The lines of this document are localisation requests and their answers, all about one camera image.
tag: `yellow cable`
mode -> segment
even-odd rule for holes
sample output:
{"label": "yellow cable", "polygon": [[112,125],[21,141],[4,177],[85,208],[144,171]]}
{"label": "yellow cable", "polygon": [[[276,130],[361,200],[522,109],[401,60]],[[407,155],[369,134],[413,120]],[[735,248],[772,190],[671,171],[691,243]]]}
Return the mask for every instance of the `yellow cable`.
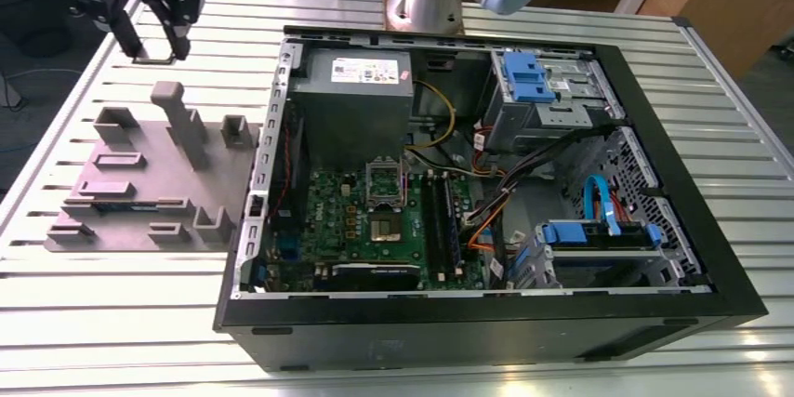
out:
{"label": "yellow cable", "polygon": [[444,104],[447,104],[447,109],[449,109],[449,127],[447,127],[447,132],[444,132],[444,135],[441,135],[437,139],[435,139],[429,143],[411,144],[411,145],[405,146],[408,149],[427,149],[427,148],[435,146],[437,143],[440,143],[449,136],[451,131],[455,130],[455,108],[451,105],[449,99],[440,92],[440,90],[437,88],[435,88],[433,86],[427,84],[424,81],[419,81],[417,79],[415,79],[413,82],[423,85],[425,88],[428,88],[431,90],[431,92],[435,95],[437,95],[437,97],[444,101]]}

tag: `metal chassis frame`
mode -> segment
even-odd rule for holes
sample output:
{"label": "metal chassis frame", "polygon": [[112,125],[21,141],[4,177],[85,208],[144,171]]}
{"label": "metal chassis frame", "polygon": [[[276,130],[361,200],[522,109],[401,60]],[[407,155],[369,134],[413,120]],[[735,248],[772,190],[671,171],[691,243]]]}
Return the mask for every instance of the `metal chassis frame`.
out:
{"label": "metal chassis frame", "polygon": [[[332,321],[332,324],[431,324],[451,321],[475,323],[515,320],[586,320],[604,318],[606,315],[610,318],[659,318],[664,324],[687,322],[692,330],[683,330],[672,337],[667,337],[663,341],[666,343],[690,335],[694,330],[702,330],[703,321],[710,321],[706,325],[711,328],[727,328],[767,314],[618,47],[514,38],[449,37],[291,26],[285,27],[284,33],[288,36],[284,45],[319,40],[335,46],[388,46],[391,39],[399,39],[397,45],[403,48],[440,45],[444,49],[459,47],[487,51],[511,46],[556,46],[591,51],[602,62],[604,76],[622,101],[630,124],[655,168],[662,190],[679,211],[679,222],[687,230],[700,266],[708,272],[714,293],[656,296],[502,296],[488,299],[380,298],[365,301],[240,299],[236,292],[232,295],[233,281],[239,279],[235,277],[236,272],[232,271],[239,263],[236,262],[237,246],[233,245],[220,291],[216,330],[228,331],[235,326],[289,327],[293,324],[323,324],[328,321]],[[287,64],[291,67],[291,60],[283,61],[283,65]],[[534,306],[516,305],[520,299],[528,298],[535,300]],[[648,342],[619,358],[630,358],[659,344],[662,343]]]}

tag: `sticker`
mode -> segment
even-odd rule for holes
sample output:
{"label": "sticker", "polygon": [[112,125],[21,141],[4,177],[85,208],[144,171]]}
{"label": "sticker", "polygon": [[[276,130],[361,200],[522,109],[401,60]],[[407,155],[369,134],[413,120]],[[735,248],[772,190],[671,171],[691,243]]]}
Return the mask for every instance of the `sticker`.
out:
{"label": "sticker", "polygon": [[482,151],[486,148],[486,136],[483,134],[474,134],[474,149]]}
{"label": "sticker", "polygon": [[494,271],[494,274],[496,275],[496,277],[499,279],[502,279],[502,275],[504,273],[504,267],[502,266],[502,264],[499,263],[499,261],[496,260],[496,258],[491,258],[491,271]]}
{"label": "sticker", "polygon": [[331,83],[399,84],[396,60],[336,58]]}
{"label": "sticker", "polygon": [[520,231],[515,230],[512,232],[512,236],[510,237],[510,244],[520,244],[523,241],[526,240],[526,234],[523,234]]}
{"label": "sticker", "polygon": [[548,86],[554,90],[568,90],[571,91],[571,86],[564,81],[548,81]]}

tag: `floor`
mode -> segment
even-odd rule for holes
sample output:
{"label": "floor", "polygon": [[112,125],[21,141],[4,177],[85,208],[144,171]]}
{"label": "floor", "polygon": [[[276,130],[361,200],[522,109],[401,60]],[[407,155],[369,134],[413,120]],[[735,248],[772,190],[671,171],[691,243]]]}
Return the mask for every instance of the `floor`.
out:
{"label": "floor", "polygon": [[[5,74],[13,75],[33,69],[81,71],[104,34],[87,18],[69,19],[68,27],[73,36],[71,49],[49,59],[25,57],[0,34],[0,68]],[[0,199],[77,78],[71,72],[36,72],[9,83],[26,99],[26,106],[20,112],[0,109]],[[739,85],[786,147],[794,152],[794,128],[790,125],[794,122],[794,107],[788,104],[794,101],[794,61],[780,61],[770,51],[739,80]]]}

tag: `metal table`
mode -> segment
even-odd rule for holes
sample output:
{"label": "metal table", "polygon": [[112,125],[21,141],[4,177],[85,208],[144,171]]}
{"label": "metal table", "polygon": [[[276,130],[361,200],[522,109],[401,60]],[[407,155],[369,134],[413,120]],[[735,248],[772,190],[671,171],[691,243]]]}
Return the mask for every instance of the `metal table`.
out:
{"label": "metal table", "polygon": [[[144,36],[155,17],[131,4]],[[103,395],[784,395],[794,389],[794,165],[696,35],[668,19],[467,7],[468,34],[612,44],[644,88],[770,316],[618,364],[268,375],[212,332],[225,254],[50,254],[103,106],[164,119],[151,84],[185,84],[203,120],[261,122],[284,24],[379,29],[380,0],[207,0],[192,53],[133,66],[108,38],[0,205],[0,392]]]}

